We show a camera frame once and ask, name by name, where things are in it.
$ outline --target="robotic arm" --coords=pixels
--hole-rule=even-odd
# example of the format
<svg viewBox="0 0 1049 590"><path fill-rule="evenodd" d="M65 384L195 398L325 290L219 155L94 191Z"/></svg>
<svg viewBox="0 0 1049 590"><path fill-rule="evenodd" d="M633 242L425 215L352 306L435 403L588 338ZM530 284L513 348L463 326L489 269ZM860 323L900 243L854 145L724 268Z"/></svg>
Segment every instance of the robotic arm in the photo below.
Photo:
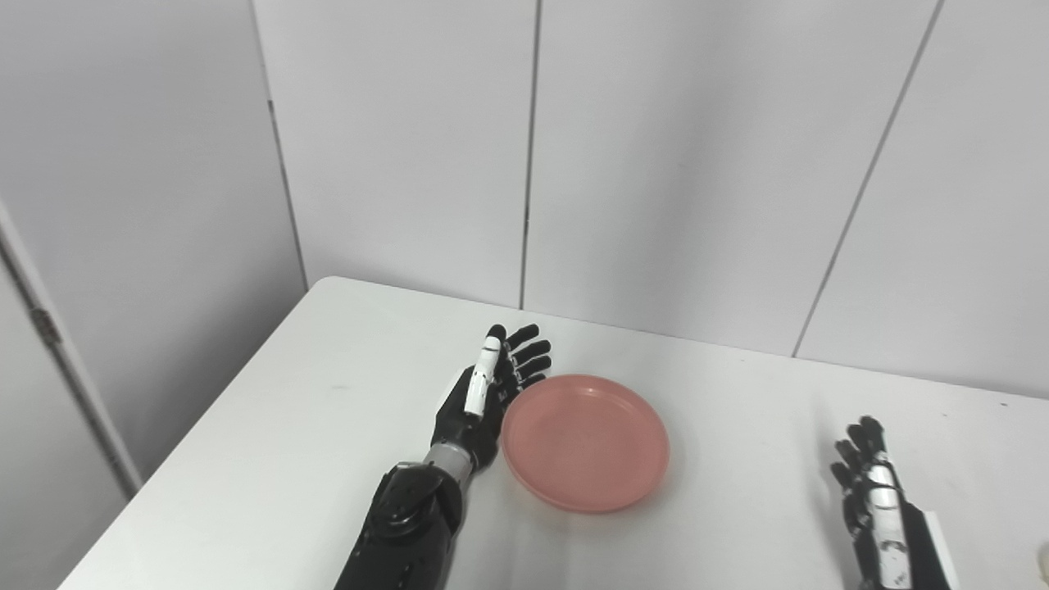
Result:
<svg viewBox="0 0 1049 590"><path fill-rule="evenodd" d="M371 500L335 590L433 590L463 524L463 488L498 451L502 416L550 368L550 342L527 325L507 337L493 325L477 363L463 371L437 412L422 463L400 463Z"/></svg>
<svg viewBox="0 0 1049 590"><path fill-rule="evenodd" d="M864 416L834 447L845 526L863 576L861 590L957 590L939 522L907 502L885 450L881 424Z"/></svg>

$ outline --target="robotic hand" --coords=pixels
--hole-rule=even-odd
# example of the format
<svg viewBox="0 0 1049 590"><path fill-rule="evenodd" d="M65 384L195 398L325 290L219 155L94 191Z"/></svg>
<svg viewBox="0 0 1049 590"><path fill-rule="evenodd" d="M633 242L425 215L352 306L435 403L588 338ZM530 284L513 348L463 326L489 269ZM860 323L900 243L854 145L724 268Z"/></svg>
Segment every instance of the robotic hand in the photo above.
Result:
<svg viewBox="0 0 1049 590"><path fill-rule="evenodd" d="M881 424L864 416L834 447L844 463L831 471L841 484L845 526L863 582L860 590L957 590L954 565L935 514L906 501Z"/></svg>
<svg viewBox="0 0 1049 590"><path fill-rule="evenodd" d="M437 410L430 451L400 463L379 483L335 590L433 590L463 523L463 487L492 464L502 416L550 368L550 342L527 325L507 337L493 325L477 363L463 371Z"/></svg>

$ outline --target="tabletop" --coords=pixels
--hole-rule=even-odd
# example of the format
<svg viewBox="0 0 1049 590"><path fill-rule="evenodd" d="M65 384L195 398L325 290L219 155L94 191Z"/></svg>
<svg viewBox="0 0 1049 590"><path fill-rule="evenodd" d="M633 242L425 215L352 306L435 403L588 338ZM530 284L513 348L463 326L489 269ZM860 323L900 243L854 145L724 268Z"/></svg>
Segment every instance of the tabletop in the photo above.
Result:
<svg viewBox="0 0 1049 590"><path fill-rule="evenodd" d="M468 491L447 589L813 588L859 581L828 464L885 426L964 588L1042 588L1049 401L704 344L403 289L319 281L61 590L330 590L380 478L492 323L540 325L553 374L614 379L670 439L662 487L603 515L532 497L501 458Z"/></svg>

